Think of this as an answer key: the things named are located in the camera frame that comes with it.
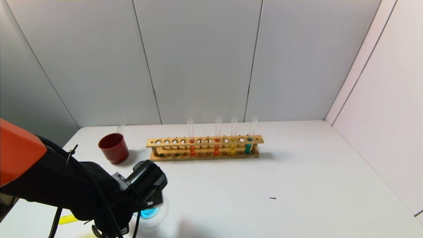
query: orange liquid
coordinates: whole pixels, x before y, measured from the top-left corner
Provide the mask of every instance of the orange liquid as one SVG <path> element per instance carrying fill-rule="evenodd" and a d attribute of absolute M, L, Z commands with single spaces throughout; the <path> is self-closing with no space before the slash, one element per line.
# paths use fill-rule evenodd
<path fill-rule="evenodd" d="M 194 142 L 195 142 L 194 139 L 190 139 L 190 143 L 194 143 Z M 190 154 L 191 156 L 197 156 L 195 154 L 195 146 L 190 146 Z"/>
<path fill-rule="evenodd" d="M 219 138 L 216 138 L 216 139 L 214 139 L 214 141 L 215 142 L 219 142 L 220 139 Z M 215 145 L 214 146 L 214 155 L 219 155 L 219 146 L 218 145 Z"/>

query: yellow liquid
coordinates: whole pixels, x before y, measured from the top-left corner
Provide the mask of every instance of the yellow liquid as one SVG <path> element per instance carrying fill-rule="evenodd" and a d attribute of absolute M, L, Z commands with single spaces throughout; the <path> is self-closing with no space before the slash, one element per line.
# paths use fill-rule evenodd
<path fill-rule="evenodd" d="M 235 154 L 235 145 L 230 145 L 229 146 L 229 154 L 234 155 Z"/>

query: blue liquid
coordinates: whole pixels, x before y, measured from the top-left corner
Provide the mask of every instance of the blue liquid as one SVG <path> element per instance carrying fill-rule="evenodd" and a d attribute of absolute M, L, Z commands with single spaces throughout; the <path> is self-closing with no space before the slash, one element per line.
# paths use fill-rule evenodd
<path fill-rule="evenodd" d="M 248 137 L 247 140 L 248 141 L 253 141 L 253 138 Z M 248 155 L 250 153 L 250 150 L 251 150 L 251 144 L 246 144 L 245 145 L 245 152 L 244 153 Z"/>
<path fill-rule="evenodd" d="M 159 212 L 160 207 L 145 209 L 141 211 L 141 219 L 149 219 L 155 216 Z"/>

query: cup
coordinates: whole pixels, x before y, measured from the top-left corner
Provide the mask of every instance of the cup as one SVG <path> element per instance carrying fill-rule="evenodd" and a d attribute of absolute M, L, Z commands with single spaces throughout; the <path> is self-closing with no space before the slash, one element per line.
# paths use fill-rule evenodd
<path fill-rule="evenodd" d="M 99 148 L 112 164 L 124 162 L 129 155 L 124 136 L 120 133 L 112 133 L 103 137 L 99 141 Z"/>

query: wooden test tube rack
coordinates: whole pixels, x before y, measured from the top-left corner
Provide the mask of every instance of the wooden test tube rack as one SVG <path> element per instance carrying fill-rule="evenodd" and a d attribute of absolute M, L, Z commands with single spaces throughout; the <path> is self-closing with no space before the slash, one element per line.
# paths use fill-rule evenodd
<path fill-rule="evenodd" d="M 247 140 L 249 136 L 236 136 L 231 141 L 230 136 L 221 136 L 220 142 L 215 142 L 216 137 L 194 137 L 195 142 L 189 143 L 189 138 L 151 138 L 147 141 L 147 148 L 151 148 L 150 160 L 152 161 L 192 161 L 213 160 L 231 158 L 258 158 L 257 144 L 264 143 L 263 137 L 253 136 L 253 140 Z M 249 154 L 245 153 L 245 147 L 251 144 Z M 214 146 L 219 145 L 219 155 L 214 154 Z M 230 154 L 230 145 L 234 145 L 235 154 Z M 190 147 L 195 146 L 196 156 L 191 156 Z"/>

